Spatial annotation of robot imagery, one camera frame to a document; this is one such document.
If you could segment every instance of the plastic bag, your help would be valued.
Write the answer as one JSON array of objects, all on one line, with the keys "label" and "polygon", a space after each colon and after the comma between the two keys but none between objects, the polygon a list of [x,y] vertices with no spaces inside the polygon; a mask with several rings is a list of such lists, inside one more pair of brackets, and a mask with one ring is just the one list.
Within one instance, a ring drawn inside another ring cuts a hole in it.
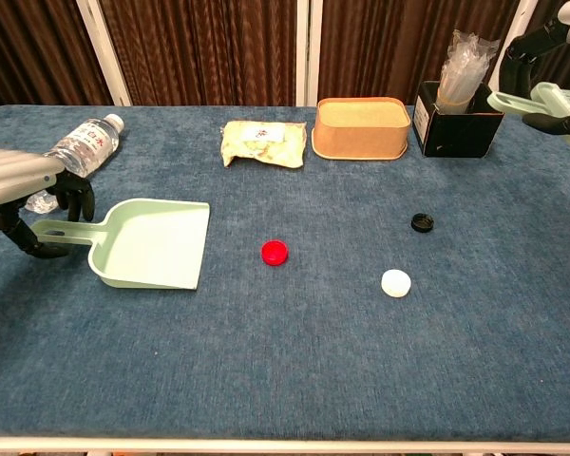
[{"label": "plastic bag", "polygon": [[231,121],[222,129],[224,166],[235,157],[256,159],[288,168],[304,164],[305,123]]},{"label": "plastic bag", "polygon": [[462,114],[498,52],[500,40],[486,41],[474,33],[454,30],[448,59],[441,72],[437,107],[444,114]]}]

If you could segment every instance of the red bottle cap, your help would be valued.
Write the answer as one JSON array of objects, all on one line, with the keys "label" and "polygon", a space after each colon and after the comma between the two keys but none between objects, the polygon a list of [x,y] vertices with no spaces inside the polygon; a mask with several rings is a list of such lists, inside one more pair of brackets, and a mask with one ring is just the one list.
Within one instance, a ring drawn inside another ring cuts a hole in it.
[{"label": "red bottle cap", "polygon": [[288,254],[287,244],[282,240],[273,239],[262,245],[262,259],[271,266],[283,264]]}]

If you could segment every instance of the black bottle cap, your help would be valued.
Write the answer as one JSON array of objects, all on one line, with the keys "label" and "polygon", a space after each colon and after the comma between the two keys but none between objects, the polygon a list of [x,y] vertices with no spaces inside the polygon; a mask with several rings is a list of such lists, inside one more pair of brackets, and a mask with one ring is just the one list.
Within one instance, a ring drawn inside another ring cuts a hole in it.
[{"label": "black bottle cap", "polygon": [[411,219],[411,227],[419,233],[428,233],[433,229],[433,217],[428,214],[416,214]]}]

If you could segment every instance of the white bottle cap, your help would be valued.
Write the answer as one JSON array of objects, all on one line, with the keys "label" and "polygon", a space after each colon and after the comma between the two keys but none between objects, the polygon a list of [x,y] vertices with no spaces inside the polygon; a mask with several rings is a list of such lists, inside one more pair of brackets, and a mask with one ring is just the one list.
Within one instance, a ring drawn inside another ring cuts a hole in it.
[{"label": "white bottle cap", "polygon": [[104,117],[104,120],[114,127],[114,129],[120,134],[124,130],[124,121],[121,116],[116,114],[108,114]]},{"label": "white bottle cap", "polygon": [[403,297],[411,288],[409,275],[398,269],[390,269],[382,275],[382,290],[392,297]]}]

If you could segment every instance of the bottle cap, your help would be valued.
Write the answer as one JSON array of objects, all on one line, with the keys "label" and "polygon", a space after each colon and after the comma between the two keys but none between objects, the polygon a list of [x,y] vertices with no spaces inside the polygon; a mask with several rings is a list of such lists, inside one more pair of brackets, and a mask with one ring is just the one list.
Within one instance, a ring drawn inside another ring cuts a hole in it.
[{"label": "bottle cap", "polygon": [[433,229],[433,217],[428,214],[416,214],[411,219],[411,227],[419,233],[428,233]]},{"label": "bottle cap", "polygon": [[273,239],[262,245],[262,259],[271,266],[283,264],[288,254],[287,244],[282,240]]},{"label": "bottle cap", "polygon": [[392,297],[403,297],[411,288],[409,275],[398,269],[390,269],[382,275],[382,290]]},{"label": "bottle cap", "polygon": [[116,114],[108,114],[104,117],[104,120],[112,125],[118,134],[121,134],[121,132],[124,130],[124,121],[121,116],[118,116]]}]

